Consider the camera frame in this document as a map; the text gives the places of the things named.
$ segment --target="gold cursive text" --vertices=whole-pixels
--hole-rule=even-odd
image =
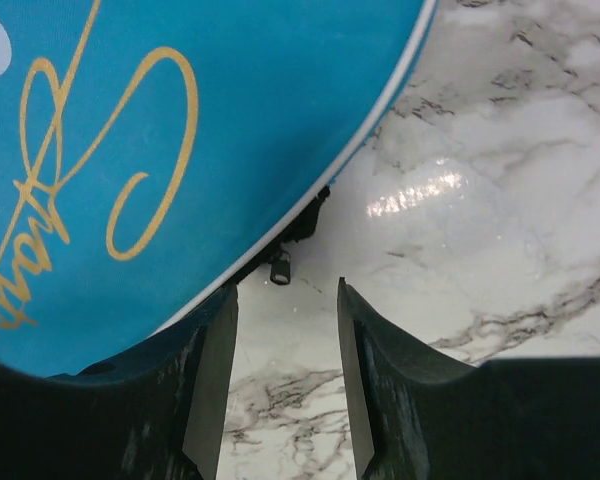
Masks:
[[[149,224],[146,226],[140,238],[136,243],[125,251],[119,251],[113,241],[114,232],[118,218],[124,208],[124,205],[132,194],[134,188],[143,179],[148,177],[145,172],[134,174],[124,185],[118,195],[109,220],[105,234],[105,244],[107,251],[116,260],[130,260],[142,252],[148,243],[151,241],[160,224],[164,220],[173,198],[180,187],[182,178],[184,177],[191,152],[193,150],[193,141],[196,134],[198,121],[198,89],[196,85],[195,75],[191,65],[187,59],[178,51],[170,47],[159,47],[151,51],[138,65],[135,73],[131,77],[129,84],[125,88],[118,104],[113,110],[113,113],[104,124],[95,140],[91,143],[86,152],[78,159],[76,164],[62,175],[62,160],[63,160],[63,123],[62,114],[64,107],[71,92],[71,86],[75,78],[80,60],[84,53],[87,40],[91,33],[91,29],[95,22],[98,9],[100,8],[101,0],[94,0],[89,17],[84,26],[78,46],[75,50],[67,74],[60,82],[58,73],[53,64],[44,57],[34,60],[27,77],[25,79],[22,97],[20,100],[20,148],[22,151],[22,159],[26,172],[26,180],[24,182],[14,181],[15,187],[18,189],[18,203],[11,217],[11,221],[7,228],[7,232],[0,245],[0,265],[7,248],[13,249],[13,260],[11,261],[11,276],[12,280],[0,273],[0,329],[15,329],[22,323],[35,325],[36,322],[27,317],[24,313],[24,307],[31,300],[31,291],[24,277],[24,271],[32,275],[39,275],[43,271],[51,271],[52,263],[49,257],[49,252],[45,247],[42,233],[52,234],[57,233],[65,244],[69,244],[69,232],[64,226],[62,219],[56,209],[56,197],[60,190],[73,178],[89,161],[95,150],[98,148],[102,140],[105,138],[114,122],[131,99],[138,86],[142,83],[145,76],[153,69],[153,67],[162,60],[171,60],[174,62],[184,80],[186,88],[186,105],[187,117],[184,129],[180,152],[176,160],[175,169],[171,176],[167,190],[158,205]],[[33,164],[29,156],[27,146],[27,106],[31,93],[33,81],[37,75],[44,75],[49,83],[51,95],[54,105],[54,113],[51,118],[51,123],[47,128],[46,135],[35,155]],[[47,185],[38,179],[42,163],[44,162],[49,146],[52,140],[55,139],[55,180],[53,184]],[[33,192],[37,190],[46,194],[46,207],[36,199]],[[25,205],[29,205],[37,214],[37,217],[27,217],[29,231],[27,233],[18,233],[14,235],[14,229]]]

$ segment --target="white marble floor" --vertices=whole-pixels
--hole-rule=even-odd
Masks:
[[[442,0],[288,287],[240,287],[220,480],[353,479],[336,286],[471,363],[600,355],[600,0]]]

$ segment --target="blue fabric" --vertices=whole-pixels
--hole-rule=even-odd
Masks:
[[[213,282],[349,141],[421,4],[0,0],[0,361],[75,373]]]
[[[391,100],[389,101],[389,106],[382,113],[382,116],[378,119],[378,121],[373,125],[373,128],[371,130],[369,130],[369,133],[365,137],[364,141],[360,145],[358,145],[358,147],[355,150],[355,153],[358,153],[358,151],[366,144],[366,142],[369,140],[369,138],[371,138],[371,135],[373,135],[375,133],[376,129],[378,128],[378,126],[380,125],[380,123],[382,122],[382,120],[384,119],[384,117],[387,115],[387,113],[389,113],[389,111],[391,110],[391,108],[393,107],[393,105],[398,100],[398,97],[400,97],[400,94],[402,93],[402,91],[404,90],[404,88],[407,86],[409,78],[411,77],[411,74],[413,73],[413,70],[416,68],[417,62],[420,59],[420,55],[422,55],[422,50],[424,49],[424,46],[425,46],[426,41],[427,41],[427,38],[429,38],[429,33],[431,32],[431,27],[432,26],[433,26],[433,17],[430,19],[429,24],[427,25],[427,28],[426,28],[425,33],[424,33],[424,37],[420,41],[420,45],[418,45],[416,53],[413,56],[413,61],[411,62],[411,64],[407,68],[406,75],[400,81],[399,87],[396,89],[395,93],[391,97]],[[334,185],[336,183],[338,175],[340,175],[340,173],[342,172],[342,170],[344,170],[344,167],[347,166],[347,164],[349,163],[349,160],[351,160],[351,158],[347,159],[347,161],[344,163],[344,165],[342,165],[342,167],[340,168],[340,170],[338,170],[338,172],[335,174],[335,176],[329,182],[329,185]]]

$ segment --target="gold signature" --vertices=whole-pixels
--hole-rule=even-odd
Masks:
[[[186,87],[186,104],[187,104],[187,120],[182,139],[182,145],[180,147],[180,153],[176,161],[176,166],[171,176],[171,180],[167,187],[167,190],[162,197],[158,208],[151,218],[151,221],[143,231],[140,238],[136,243],[126,251],[119,251],[113,241],[114,232],[118,217],[125,205],[125,202],[133,192],[133,189],[138,185],[140,181],[146,178],[148,175],[145,172],[138,172],[134,174],[125,184],[121,192],[119,193],[107,223],[106,230],[106,247],[107,251],[116,260],[125,261],[134,258],[138,255],[147,244],[151,241],[156,231],[160,227],[171,202],[180,187],[180,182],[184,176],[191,151],[193,150],[193,140],[196,134],[196,127],[198,121],[198,90],[195,80],[195,75],[191,65],[187,59],[178,51],[170,47],[159,47],[151,51],[138,65],[135,73],[131,77],[131,81],[127,85],[122,97],[118,101],[113,113],[102,127],[98,135],[96,136],[93,143],[89,146],[86,152],[79,158],[78,162],[69,172],[62,176],[62,155],[63,155],[63,124],[62,124],[62,113],[67,103],[69,93],[71,91],[71,85],[78,70],[82,54],[84,52],[87,40],[91,33],[93,23],[95,21],[98,9],[100,8],[101,0],[94,0],[89,17],[84,26],[80,41],[76,51],[71,59],[69,69],[62,82],[58,78],[58,73],[53,64],[47,58],[37,58],[29,72],[24,83],[22,97],[20,100],[20,148],[22,150],[22,158],[24,162],[24,168],[26,171],[26,180],[24,183],[14,181],[15,187],[19,192],[19,199],[16,205],[11,222],[7,228],[7,232],[0,245],[0,263],[4,256],[4,253],[9,246],[13,248],[14,257],[11,261],[11,273],[13,280],[9,280],[7,277],[0,273],[0,329],[15,329],[18,328],[22,323],[29,323],[36,325],[36,322],[27,317],[24,313],[24,307],[27,302],[31,300],[31,291],[27,285],[26,279],[23,275],[23,271],[27,271],[33,275],[39,275],[42,271],[51,271],[52,264],[49,257],[49,253],[44,245],[44,241],[41,232],[46,234],[52,234],[56,232],[58,236],[64,241],[65,244],[69,243],[69,232],[62,223],[62,219],[56,209],[56,197],[60,190],[76,175],[82,167],[89,161],[95,150],[98,148],[104,137],[109,132],[111,126],[116,121],[120,112],[124,109],[127,102],[135,93],[136,89],[143,81],[144,77],[151,71],[151,69],[161,60],[171,60],[180,69],[184,84]],[[38,151],[35,155],[33,165],[31,164],[29,151],[27,147],[27,105],[29,101],[29,95],[33,80],[38,74],[43,74],[49,82],[51,94],[53,97],[53,104],[55,111],[51,119],[51,123],[47,128],[46,135]],[[46,185],[38,179],[42,163],[46,157],[49,146],[51,145],[52,139],[55,137],[56,148],[56,165],[55,165],[55,181],[52,185]],[[44,192],[48,196],[46,208],[38,201],[33,195],[34,189]],[[19,233],[13,237],[14,228],[20,214],[25,205],[29,205],[35,210],[38,218],[33,216],[27,217],[27,223],[29,225],[29,233]],[[19,301],[19,306],[15,306],[12,299]]]

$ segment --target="scuffed black surface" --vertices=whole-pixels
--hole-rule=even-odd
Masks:
[[[358,478],[600,479],[600,358],[473,368],[382,318],[344,281],[338,317]]]
[[[80,375],[34,378],[0,365],[0,480],[201,479],[183,453],[200,357],[205,342],[222,338],[227,348],[214,355],[231,365],[236,327],[237,293],[227,287],[171,328]],[[193,456],[206,459],[204,469],[215,476],[230,368],[208,373],[224,394],[202,405],[215,421],[199,432],[190,422],[188,435],[208,439]]]

